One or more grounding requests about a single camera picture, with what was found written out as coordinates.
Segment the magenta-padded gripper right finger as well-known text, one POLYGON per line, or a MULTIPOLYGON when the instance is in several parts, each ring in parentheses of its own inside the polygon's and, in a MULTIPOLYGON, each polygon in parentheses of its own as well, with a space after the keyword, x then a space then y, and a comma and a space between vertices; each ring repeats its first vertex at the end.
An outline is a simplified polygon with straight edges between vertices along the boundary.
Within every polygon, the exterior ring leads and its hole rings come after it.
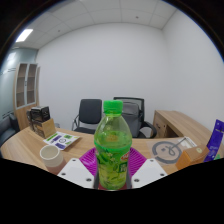
POLYGON ((130 149, 127 188, 141 188, 165 177, 167 173, 155 159, 147 159, 136 149, 130 149))

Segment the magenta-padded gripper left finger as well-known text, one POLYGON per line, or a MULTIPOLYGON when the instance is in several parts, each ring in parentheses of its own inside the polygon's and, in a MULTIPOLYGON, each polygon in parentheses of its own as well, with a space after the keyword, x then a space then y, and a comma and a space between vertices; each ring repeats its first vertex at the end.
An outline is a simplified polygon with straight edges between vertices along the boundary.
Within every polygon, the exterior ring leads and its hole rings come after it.
POLYGON ((58 176, 83 188, 97 189, 99 178, 95 149, 88 150, 80 158, 70 159, 58 176))

